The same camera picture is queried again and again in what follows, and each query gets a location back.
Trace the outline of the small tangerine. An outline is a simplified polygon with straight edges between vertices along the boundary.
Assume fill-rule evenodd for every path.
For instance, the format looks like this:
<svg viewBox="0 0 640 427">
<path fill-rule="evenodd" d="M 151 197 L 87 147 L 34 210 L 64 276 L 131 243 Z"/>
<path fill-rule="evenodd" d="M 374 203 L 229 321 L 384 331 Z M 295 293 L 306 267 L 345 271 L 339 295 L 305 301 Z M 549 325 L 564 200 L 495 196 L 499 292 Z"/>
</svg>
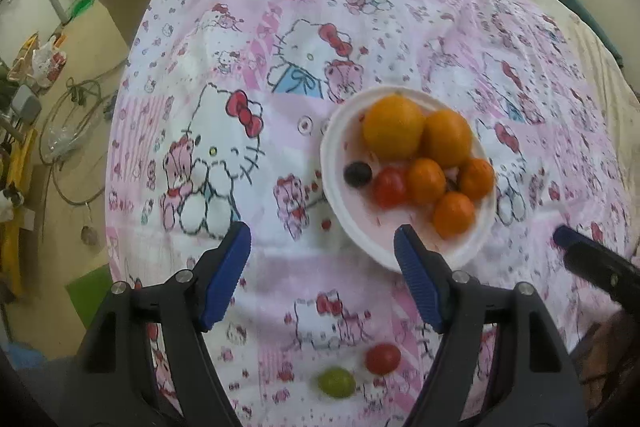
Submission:
<svg viewBox="0 0 640 427">
<path fill-rule="evenodd" d="M 457 186 L 466 197 L 477 202 L 490 194 L 495 186 L 495 171 L 483 158 L 469 158 L 459 168 Z"/>
<path fill-rule="evenodd" d="M 460 192 L 447 192 L 436 202 L 431 221 L 442 239 L 452 239 L 475 225 L 475 206 L 468 196 Z"/>
<path fill-rule="evenodd" d="M 435 204 L 446 192 L 445 173 L 430 158 L 416 158 L 407 169 L 406 180 L 411 202 L 416 206 Z"/>
</svg>

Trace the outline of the red cherry tomato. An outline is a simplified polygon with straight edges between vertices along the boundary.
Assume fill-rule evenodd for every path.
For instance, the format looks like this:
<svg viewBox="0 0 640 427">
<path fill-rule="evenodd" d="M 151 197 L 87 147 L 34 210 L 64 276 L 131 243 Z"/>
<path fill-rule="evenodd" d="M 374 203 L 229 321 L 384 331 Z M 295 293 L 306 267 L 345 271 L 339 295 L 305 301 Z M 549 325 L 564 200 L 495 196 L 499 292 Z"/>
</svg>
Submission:
<svg viewBox="0 0 640 427">
<path fill-rule="evenodd" d="M 405 171 L 388 166 L 378 172 L 372 184 L 373 200 L 382 209 L 392 209 L 408 202 Z"/>
<path fill-rule="evenodd" d="M 401 352 L 393 343 L 378 343 L 371 347 L 364 356 L 366 369 L 378 376 L 393 373 L 401 362 Z"/>
</svg>

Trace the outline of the green grape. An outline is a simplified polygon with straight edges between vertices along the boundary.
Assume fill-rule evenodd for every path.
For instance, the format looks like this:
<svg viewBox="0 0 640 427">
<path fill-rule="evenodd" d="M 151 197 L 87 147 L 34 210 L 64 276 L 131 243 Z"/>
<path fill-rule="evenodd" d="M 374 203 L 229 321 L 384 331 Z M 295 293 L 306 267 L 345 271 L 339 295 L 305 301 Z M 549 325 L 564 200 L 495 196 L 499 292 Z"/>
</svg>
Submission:
<svg viewBox="0 0 640 427">
<path fill-rule="evenodd" d="M 346 399 L 356 391 L 355 377 L 343 367 L 329 367 L 317 377 L 318 388 L 334 399 Z"/>
</svg>

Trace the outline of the white pink strawberry plate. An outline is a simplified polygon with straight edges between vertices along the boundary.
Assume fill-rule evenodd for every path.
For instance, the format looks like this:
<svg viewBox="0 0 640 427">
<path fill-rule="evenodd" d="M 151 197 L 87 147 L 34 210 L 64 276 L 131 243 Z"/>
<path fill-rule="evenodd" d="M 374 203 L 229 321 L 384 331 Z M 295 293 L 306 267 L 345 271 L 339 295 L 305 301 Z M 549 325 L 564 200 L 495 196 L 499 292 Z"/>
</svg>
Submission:
<svg viewBox="0 0 640 427">
<path fill-rule="evenodd" d="M 366 162 L 373 172 L 381 169 L 378 158 L 369 153 L 362 141 L 361 121 L 372 104 L 391 94 L 408 98 L 425 114 L 447 107 L 425 92 L 394 86 L 362 91 L 341 104 L 329 118 L 320 144 L 324 195 L 347 236 L 382 267 L 400 271 L 394 255 L 394 233 L 401 225 L 412 225 L 427 249 L 441 254 L 451 270 L 461 270 L 477 256 L 490 236 L 495 222 L 496 190 L 475 203 L 475 223 L 469 231 L 453 239 L 441 239 L 427 221 L 431 212 L 428 208 L 403 205 L 382 209 L 372 199 L 369 187 L 352 187 L 344 179 L 344 169 L 354 161 Z"/>
</svg>

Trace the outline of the green floor mat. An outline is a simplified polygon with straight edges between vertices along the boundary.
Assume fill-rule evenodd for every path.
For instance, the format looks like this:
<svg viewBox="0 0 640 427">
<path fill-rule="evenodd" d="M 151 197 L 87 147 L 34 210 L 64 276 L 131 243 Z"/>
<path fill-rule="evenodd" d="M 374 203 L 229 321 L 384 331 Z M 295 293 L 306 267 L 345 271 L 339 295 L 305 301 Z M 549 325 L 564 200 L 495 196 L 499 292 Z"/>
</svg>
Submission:
<svg viewBox="0 0 640 427">
<path fill-rule="evenodd" d="M 70 302 L 85 329 L 90 327 L 112 284 L 110 268 L 108 265 L 101 265 L 65 286 Z"/>
</svg>

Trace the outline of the large orange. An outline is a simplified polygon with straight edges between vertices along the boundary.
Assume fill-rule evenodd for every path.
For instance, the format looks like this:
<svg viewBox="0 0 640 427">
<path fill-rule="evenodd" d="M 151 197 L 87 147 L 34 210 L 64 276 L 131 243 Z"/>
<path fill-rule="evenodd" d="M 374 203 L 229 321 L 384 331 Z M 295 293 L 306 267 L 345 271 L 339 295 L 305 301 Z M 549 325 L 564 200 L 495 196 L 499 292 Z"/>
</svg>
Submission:
<svg viewBox="0 0 640 427">
<path fill-rule="evenodd" d="M 379 161 L 409 160 L 420 148 L 424 119 L 422 108 L 405 96 L 384 96 L 364 114 L 364 145 Z"/>
<path fill-rule="evenodd" d="M 468 122 L 451 109 L 439 109 L 424 119 L 421 153 L 442 170 L 458 167 L 471 156 L 473 135 Z"/>
</svg>

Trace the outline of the yellow wooden rack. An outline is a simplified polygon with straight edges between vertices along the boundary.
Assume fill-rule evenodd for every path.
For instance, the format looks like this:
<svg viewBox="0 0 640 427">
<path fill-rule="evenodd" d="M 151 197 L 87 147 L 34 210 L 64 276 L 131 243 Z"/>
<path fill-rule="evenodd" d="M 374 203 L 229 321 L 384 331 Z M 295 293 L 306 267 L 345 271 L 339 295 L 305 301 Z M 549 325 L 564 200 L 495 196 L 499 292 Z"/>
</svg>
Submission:
<svg viewBox="0 0 640 427">
<path fill-rule="evenodd" d="M 29 165 L 38 132 L 30 128 L 15 139 L 1 189 L 1 296 L 6 301 L 24 293 L 20 261 L 20 233 L 34 226 L 34 214 L 25 203 L 29 191 Z"/>
</svg>

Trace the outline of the pink Hello Kitty bedsheet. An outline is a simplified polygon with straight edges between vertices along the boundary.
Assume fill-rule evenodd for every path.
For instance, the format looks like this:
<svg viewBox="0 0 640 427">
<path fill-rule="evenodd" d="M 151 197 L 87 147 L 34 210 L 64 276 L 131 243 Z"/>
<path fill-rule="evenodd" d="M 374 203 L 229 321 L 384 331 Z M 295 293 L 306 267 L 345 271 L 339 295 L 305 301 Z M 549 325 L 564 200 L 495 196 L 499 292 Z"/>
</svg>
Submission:
<svg viewBox="0 0 640 427">
<path fill-rule="evenodd" d="M 352 95 L 400 86 L 469 119 L 497 173 L 470 263 L 533 283 L 567 347 L 616 312 L 566 271 L 569 225 L 628 259 L 639 239 L 639 104 L 609 112 L 559 22 L 532 0 L 151 0 L 120 85 L 106 174 L 114 277 L 166 281 L 246 222 L 252 253 L 205 337 L 247 426 L 398 426 L 437 349 L 406 286 L 363 254 L 323 192 L 319 148 Z M 364 366 L 393 343 L 395 372 Z M 355 377 L 323 393 L 329 367 Z"/>
</svg>

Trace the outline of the red white plastic bag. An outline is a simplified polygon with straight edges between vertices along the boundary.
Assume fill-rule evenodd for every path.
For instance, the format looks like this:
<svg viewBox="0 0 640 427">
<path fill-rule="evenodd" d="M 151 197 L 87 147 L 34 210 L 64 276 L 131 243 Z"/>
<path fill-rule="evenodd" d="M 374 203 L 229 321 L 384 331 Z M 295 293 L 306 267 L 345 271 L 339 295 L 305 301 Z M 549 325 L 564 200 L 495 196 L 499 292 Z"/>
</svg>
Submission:
<svg viewBox="0 0 640 427">
<path fill-rule="evenodd" d="M 67 55 L 57 42 L 58 38 L 52 36 L 32 54 L 32 77 L 40 89 L 49 89 L 66 65 Z"/>
</svg>

